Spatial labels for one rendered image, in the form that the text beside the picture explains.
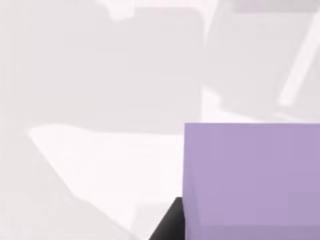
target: black object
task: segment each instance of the black object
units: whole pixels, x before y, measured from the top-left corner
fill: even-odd
[[[149,240],[185,240],[185,214],[182,197],[177,197]]]

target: purple rectangle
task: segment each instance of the purple rectangle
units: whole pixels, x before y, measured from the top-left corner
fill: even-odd
[[[188,123],[187,240],[320,240],[320,124]]]

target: purple surface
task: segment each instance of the purple surface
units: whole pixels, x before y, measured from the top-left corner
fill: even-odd
[[[187,240],[320,239],[320,124],[188,123]]]

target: box top face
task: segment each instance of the box top face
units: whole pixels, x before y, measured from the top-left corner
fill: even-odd
[[[188,123],[184,147],[202,225],[320,225],[320,124]]]

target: purple box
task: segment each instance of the purple box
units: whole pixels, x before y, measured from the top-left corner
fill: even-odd
[[[320,124],[187,123],[186,240],[320,240]]]

